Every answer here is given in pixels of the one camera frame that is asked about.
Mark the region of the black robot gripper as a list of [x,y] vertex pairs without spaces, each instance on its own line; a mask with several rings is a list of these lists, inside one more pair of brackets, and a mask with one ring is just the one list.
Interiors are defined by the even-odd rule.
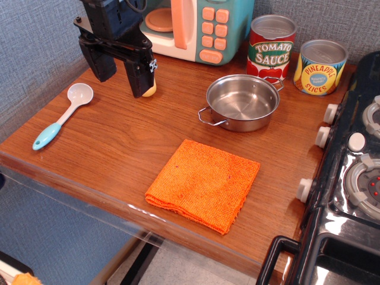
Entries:
[[140,25],[147,1],[83,1],[86,16],[77,17],[74,25],[80,30],[79,45],[94,76],[105,82],[117,71],[114,58],[95,50],[95,46],[120,52],[133,96],[140,98],[153,86],[155,59],[152,43]]

